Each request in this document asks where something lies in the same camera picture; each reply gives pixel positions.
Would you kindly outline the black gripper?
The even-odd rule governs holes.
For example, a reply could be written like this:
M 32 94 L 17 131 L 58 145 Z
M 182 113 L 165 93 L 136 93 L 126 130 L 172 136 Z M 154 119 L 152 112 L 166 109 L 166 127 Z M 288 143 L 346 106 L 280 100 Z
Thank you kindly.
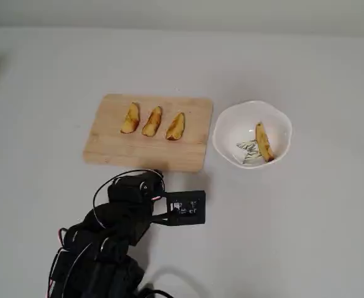
M 152 169 L 135 169 L 117 175 L 107 187 L 109 202 L 129 202 L 149 205 L 165 193 L 163 173 Z

